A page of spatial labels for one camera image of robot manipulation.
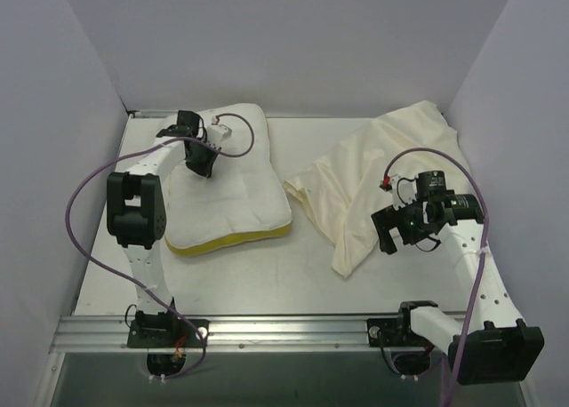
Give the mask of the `white pillow yellow edge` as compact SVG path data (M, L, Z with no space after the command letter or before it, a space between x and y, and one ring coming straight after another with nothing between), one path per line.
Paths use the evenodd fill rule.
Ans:
M205 127L216 116L232 130L222 149L244 157L220 156L212 176L196 175L181 163L163 182L167 224L164 242L180 256L197 256L240 243L287 235L292 211L270 162L268 123L256 104L201 111Z

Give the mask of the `cream pillowcase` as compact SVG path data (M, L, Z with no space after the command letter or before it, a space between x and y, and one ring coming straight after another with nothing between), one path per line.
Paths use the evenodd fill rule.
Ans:
M450 187L465 189L459 168L467 164L457 132L424 100L364 124L288 178L284 188L334 245L333 271L348 278L378 242L372 214L392 203L379 187L385 173L412 178L442 170Z

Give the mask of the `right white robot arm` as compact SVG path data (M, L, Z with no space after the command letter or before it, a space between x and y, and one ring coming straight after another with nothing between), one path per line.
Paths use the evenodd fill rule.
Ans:
M394 175L381 187L393 197L392 205L372 215L381 251L396 253L396 236L404 245L429 240L445 252L462 289L475 298L465 315L467 326L434 301L404 301L393 328L378 341L412 346L424 339L426 349L446 354L461 385L524 380L545 340L539 327L525 323L507 293L483 239L480 202L448 188L442 171L421 172L413 179Z

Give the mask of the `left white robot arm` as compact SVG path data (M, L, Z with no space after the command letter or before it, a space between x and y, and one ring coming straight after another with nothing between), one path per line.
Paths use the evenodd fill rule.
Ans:
M167 223L162 181L178 164L200 177L211 177L217 153L208 141L203 118L186 110L157 133L154 146L155 150L127 171L108 175L107 228L124 249L132 278L140 282L133 320L136 335L169 346L184 330L169 310L175 302L160 255Z

